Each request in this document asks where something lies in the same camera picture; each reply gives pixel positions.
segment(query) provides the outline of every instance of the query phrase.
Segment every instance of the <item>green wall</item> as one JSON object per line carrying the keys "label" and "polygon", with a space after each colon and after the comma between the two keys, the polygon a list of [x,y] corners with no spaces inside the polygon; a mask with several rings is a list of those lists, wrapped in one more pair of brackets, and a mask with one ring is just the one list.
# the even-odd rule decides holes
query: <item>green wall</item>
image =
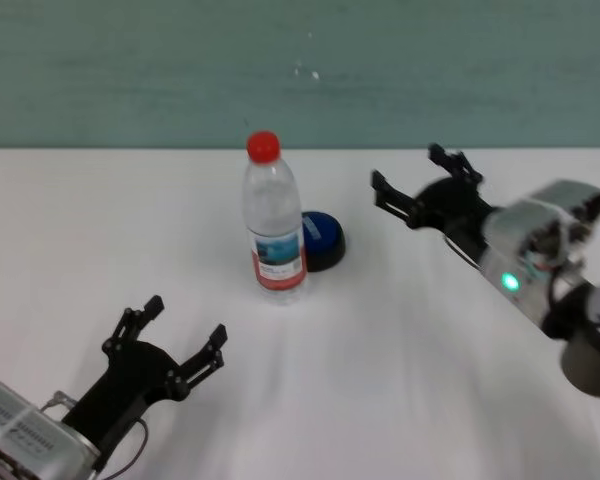
{"label": "green wall", "polygon": [[600,0],[0,0],[0,146],[600,146]]}

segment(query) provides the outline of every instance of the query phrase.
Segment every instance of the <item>bottle label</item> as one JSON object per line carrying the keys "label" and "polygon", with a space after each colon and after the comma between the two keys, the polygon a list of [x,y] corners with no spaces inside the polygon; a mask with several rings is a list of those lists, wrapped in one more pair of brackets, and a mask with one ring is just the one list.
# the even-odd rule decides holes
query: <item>bottle label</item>
{"label": "bottle label", "polygon": [[302,227],[287,235],[265,237],[249,231],[258,281],[270,290],[287,290],[307,273]]}

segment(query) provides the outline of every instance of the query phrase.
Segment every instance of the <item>cable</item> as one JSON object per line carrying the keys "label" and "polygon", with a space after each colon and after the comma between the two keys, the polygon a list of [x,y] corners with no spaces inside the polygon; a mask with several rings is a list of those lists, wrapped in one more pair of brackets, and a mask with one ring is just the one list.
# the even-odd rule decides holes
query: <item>cable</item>
{"label": "cable", "polygon": [[476,270],[480,270],[480,268],[478,267],[478,264],[476,262],[474,262],[473,260],[471,260],[471,258],[469,258],[466,253],[464,253],[462,250],[460,250],[458,248],[458,246],[455,243],[453,243],[453,241],[451,241],[451,239],[449,239],[449,237],[447,237],[444,233],[442,234],[442,237],[444,238],[444,243],[446,243],[447,246],[456,255],[458,255],[461,259],[463,259],[465,262],[467,262],[467,264],[470,267],[475,268]]}
{"label": "cable", "polygon": [[142,455],[142,452],[144,452],[144,448],[147,446],[147,442],[149,441],[149,426],[147,425],[147,422],[145,422],[141,418],[139,418],[138,420],[136,420],[136,423],[139,423],[140,426],[144,429],[144,439],[142,440],[142,445],[140,445],[140,448],[138,449],[138,452],[131,459],[131,461],[129,463],[127,463],[124,467],[122,467],[116,473],[114,473],[112,475],[109,475],[108,477],[103,478],[102,480],[113,480],[114,478],[118,478],[120,475],[122,475],[123,473],[125,473],[131,467],[133,467],[133,465],[140,458],[140,455]]}

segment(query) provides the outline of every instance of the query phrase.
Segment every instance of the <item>plastic bottle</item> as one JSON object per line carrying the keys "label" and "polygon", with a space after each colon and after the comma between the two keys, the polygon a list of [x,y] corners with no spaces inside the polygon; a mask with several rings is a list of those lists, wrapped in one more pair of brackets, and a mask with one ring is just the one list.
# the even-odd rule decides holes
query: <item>plastic bottle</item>
{"label": "plastic bottle", "polygon": [[307,275],[298,188],[280,158],[275,134],[254,133],[247,152],[251,161],[244,176],[242,205],[256,278],[277,299],[294,299]]}

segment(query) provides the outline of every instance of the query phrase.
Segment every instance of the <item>table surface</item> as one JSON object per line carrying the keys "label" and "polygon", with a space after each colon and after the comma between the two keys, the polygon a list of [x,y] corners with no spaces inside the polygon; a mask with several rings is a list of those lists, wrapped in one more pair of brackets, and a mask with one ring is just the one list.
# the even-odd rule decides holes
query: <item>table surface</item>
{"label": "table surface", "polygon": [[[466,153],[490,203],[557,177],[600,187],[600,150]],[[438,232],[373,206],[373,168],[412,194],[443,176],[425,152],[285,157],[348,252],[282,307],[253,278],[243,152],[0,150],[0,379],[37,404],[79,397],[122,310],[158,293],[167,308],[142,338],[184,360],[222,322],[226,367],[149,410],[125,478],[600,479],[600,400],[565,380],[562,346]],[[600,283],[600,227],[588,264]]]}

